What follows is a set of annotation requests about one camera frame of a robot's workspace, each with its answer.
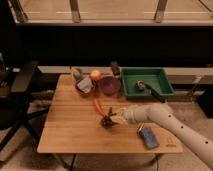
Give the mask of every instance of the bowl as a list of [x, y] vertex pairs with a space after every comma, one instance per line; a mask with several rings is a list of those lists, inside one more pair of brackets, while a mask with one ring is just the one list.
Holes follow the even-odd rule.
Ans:
[[85, 93], [84, 91], [82, 91], [81, 89], [79, 89], [79, 87], [77, 86], [78, 83], [81, 82], [83, 79], [84, 79], [84, 78], [82, 78], [82, 79], [76, 81], [76, 83], [75, 83], [75, 89], [77, 90], [77, 92], [78, 92], [81, 96], [87, 97], [87, 96], [89, 96], [89, 95], [95, 90], [96, 83], [95, 83], [95, 81], [91, 80], [91, 81], [92, 81], [93, 87], [90, 89], [89, 92], [86, 92], [86, 93]]
[[98, 81], [98, 86], [106, 95], [113, 95], [121, 88], [121, 82], [114, 76], [105, 76]]

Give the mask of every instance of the pink bowl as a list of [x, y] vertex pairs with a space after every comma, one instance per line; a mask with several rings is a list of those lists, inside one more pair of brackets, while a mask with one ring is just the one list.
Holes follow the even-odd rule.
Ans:
[[121, 88], [121, 82], [113, 76], [105, 76], [98, 82], [100, 89], [106, 95], [113, 95]]

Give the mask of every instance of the apple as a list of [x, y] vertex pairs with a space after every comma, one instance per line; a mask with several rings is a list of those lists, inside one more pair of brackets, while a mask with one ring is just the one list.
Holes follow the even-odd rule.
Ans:
[[94, 81], [98, 81], [101, 79], [101, 71], [98, 69], [94, 69], [92, 70], [92, 72], [90, 73], [90, 78]]

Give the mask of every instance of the floor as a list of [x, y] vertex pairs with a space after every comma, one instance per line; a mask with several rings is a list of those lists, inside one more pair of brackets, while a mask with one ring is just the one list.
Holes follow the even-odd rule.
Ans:
[[[48, 105], [48, 101], [35, 101], [31, 104], [31, 111]], [[207, 119], [195, 102], [169, 102], [175, 115], [185, 124], [213, 140], [213, 119]], [[33, 121], [38, 132], [42, 131], [45, 117]], [[1, 131], [0, 138], [7, 132]], [[154, 165], [146, 162], [154, 156], [152, 154], [80, 154], [77, 155], [74, 171], [210, 171], [187, 147], [181, 154], [167, 154]], [[64, 169], [51, 154], [38, 154], [37, 144], [31, 136], [21, 128], [15, 137], [0, 153], [2, 171], [63, 171]], [[61, 155], [66, 162], [71, 163], [72, 155]]]

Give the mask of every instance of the table leg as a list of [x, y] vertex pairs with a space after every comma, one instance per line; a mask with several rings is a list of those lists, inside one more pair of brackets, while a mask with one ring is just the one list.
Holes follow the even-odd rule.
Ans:
[[62, 159], [62, 157], [58, 154], [53, 154], [53, 156], [56, 158], [56, 160], [65, 168], [69, 169], [70, 166]]
[[75, 163], [75, 158], [76, 158], [76, 154], [73, 154], [72, 163], [70, 165], [70, 171], [73, 169], [73, 166], [74, 166], [74, 163]]
[[162, 156], [163, 154], [155, 154], [155, 157], [149, 162], [149, 164], [150, 165], [155, 164]]

